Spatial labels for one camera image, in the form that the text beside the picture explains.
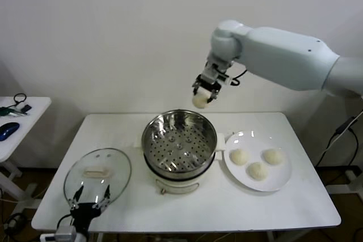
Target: pot handle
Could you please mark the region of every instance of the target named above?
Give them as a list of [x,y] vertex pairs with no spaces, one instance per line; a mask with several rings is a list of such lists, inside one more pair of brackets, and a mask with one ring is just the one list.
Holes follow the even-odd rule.
[[225,135],[223,133],[217,133],[217,145],[215,160],[222,160],[222,152],[226,149]]

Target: table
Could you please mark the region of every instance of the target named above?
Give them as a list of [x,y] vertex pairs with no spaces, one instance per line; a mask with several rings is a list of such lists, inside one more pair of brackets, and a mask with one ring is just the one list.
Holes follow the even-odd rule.
[[90,232],[236,232],[337,226],[340,216],[286,117],[281,113],[206,113],[218,133],[267,128],[290,151],[293,173],[278,192],[256,192],[237,182],[215,160],[203,184],[186,195],[160,195],[136,148],[155,114],[91,114],[65,155],[33,220],[37,230],[55,230],[69,213],[62,184],[70,167],[97,148],[128,154],[133,173],[124,193],[92,221]]
[[[22,175],[21,171],[9,160],[9,157],[21,143],[24,137],[29,133],[34,124],[43,115],[45,110],[51,104],[51,99],[49,97],[28,97],[26,104],[29,104],[32,109],[28,111],[27,116],[23,117],[10,117],[4,116],[0,117],[0,126],[8,122],[17,122],[20,124],[20,128],[5,141],[0,142],[0,163],[10,172],[10,176],[6,177],[4,174],[0,173],[0,185],[8,192],[9,195],[22,201],[24,199],[31,199],[31,194],[36,188],[36,184],[29,184],[28,188],[23,191],[17,185],[12,182],[14,177],[20,177]],[[0,97],[0,107],[7,107],[13,105],[14,101],[12,97]],[[24,208],[34,208],[37,207],[40,201],[29,200],[27,202],[20,202],[17,204],[14,213],[21,212]]]

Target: white wall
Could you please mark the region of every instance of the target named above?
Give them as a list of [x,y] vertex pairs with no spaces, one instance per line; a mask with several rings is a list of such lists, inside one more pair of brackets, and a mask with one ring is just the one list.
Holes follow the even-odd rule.
[[[0,0],[0,95],[53,100],[13,157],[57,166],[88,113],[192,109],[191,84],[224,19],[313,35],[363,57],[362,8],[361,0]],[[302,135],[323,100],[247,74],[207,111],[282,111]]]

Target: metal pot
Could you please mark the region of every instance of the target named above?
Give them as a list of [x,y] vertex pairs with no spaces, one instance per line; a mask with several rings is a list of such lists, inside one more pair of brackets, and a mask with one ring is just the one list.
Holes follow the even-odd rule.
[[150,169],[164,179],[185,181],[212,164],[217,133],[204,116],[173,110],[156,116],[142,134],[142,149]]

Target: blue mouse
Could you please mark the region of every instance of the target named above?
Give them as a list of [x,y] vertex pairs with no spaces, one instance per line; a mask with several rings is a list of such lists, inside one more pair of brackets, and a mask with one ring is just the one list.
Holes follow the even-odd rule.
[[10,122],[0,127],[0,141],[6,140],[10,135],[17,131],[20,127],[19,123]]

